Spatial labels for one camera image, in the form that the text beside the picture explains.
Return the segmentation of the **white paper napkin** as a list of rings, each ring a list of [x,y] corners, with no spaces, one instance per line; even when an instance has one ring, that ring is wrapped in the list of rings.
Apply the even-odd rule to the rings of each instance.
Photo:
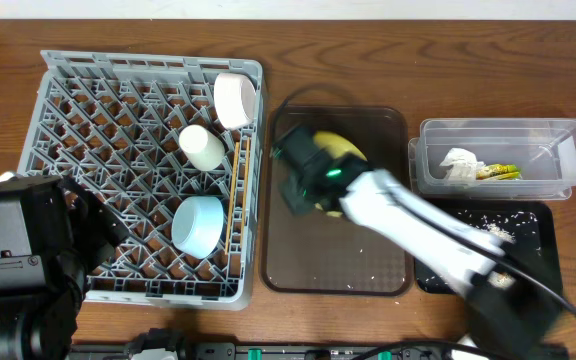
[[[439,166],[448,168],[445,180],[474,181],[477,172],[485,166],[485,163],[478,161],[476,155],[466,149],[452,148]]]

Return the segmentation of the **pink plastic bowl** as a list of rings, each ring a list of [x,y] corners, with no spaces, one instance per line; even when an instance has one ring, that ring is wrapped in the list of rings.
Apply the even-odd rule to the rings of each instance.
[[[217,117],[226,129],[238,129],[253,123],[256,90],[248,77],[234,73],[219,74],[213,98]]]

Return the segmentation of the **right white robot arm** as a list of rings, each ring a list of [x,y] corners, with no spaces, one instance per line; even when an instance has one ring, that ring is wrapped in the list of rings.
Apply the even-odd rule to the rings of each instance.
[[[290,169],[282,195],[295,214],[338,214],[395,243],[444,281],[468,307],[469,337],[504,357],[529,359],[564,308],[547,266],[507,241],[418,197],[389,171],[339,156],[297,126],[274,143]]]

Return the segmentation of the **green orange snack wrapper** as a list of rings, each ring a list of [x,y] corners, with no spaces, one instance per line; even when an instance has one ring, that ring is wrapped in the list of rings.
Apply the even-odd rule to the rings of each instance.
[[[517,179],[521,175],[520,169],[513,164],[492,164],[480,168],[476,172],[477,180],[509,180]]]

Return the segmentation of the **yellow plastic plate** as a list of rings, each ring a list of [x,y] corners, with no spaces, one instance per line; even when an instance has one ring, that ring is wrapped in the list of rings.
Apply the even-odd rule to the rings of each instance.
[[[367,161],[366,156],[349,140],[346,138],[328,131],[317,131],[313,136],[314,143],[332,156],[333,160],[339,160],[347,154],[352,154],[363,161]],[[336,177],[342,173],[340,168],[334,168],[327,172],[327,177]],[[323,207],[320,203],[315,204],[315,208],[321,211]],[[329,217],[340,218],[341,211],[326,210],[326,215]]]

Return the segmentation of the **leftover rice food scraps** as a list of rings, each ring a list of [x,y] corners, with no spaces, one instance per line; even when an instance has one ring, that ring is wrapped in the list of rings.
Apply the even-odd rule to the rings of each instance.
[[[548,242],[552,240],[548,235],[552,226],[540,220],[541,215],[538,216],[536,210],[476,210],[455,206],[440,207],[440,210],[466,225],[502,239],[498,241],[498,247],[508,245],[511,250],[518,250],[522,259],[525,258],[530,264],[558,266],[556,246],[555,260],[551,259],[550,250],[553,248],[547,247],[548,244],[552,245],[552,241]],[[415,260],[415,276],[419,287],[426,292],[451,293],[454,290],[446,275],[439,275],[418,259]]]

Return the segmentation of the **light blue small bowl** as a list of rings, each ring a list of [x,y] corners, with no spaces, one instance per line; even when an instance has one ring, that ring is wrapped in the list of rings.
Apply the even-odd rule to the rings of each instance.
[[[217,197],[192,196],[177,208],[171,226],[173,245],[196,259],[217,247],[224,228],[224,209]]]

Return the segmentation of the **white plastic cup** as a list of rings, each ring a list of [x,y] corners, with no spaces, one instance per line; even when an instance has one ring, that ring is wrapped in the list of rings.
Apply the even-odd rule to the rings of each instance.
[[[200,125],[184,127],[178,142],[190,163],[200,171],[216,169],[225,155],[222,142]]]

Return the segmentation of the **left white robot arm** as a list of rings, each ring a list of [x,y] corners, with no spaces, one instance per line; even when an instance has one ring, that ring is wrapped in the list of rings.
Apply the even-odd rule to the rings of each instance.
[[[87,276],[130,235],[74,179],[0,182],[0,359],[64,359]]]

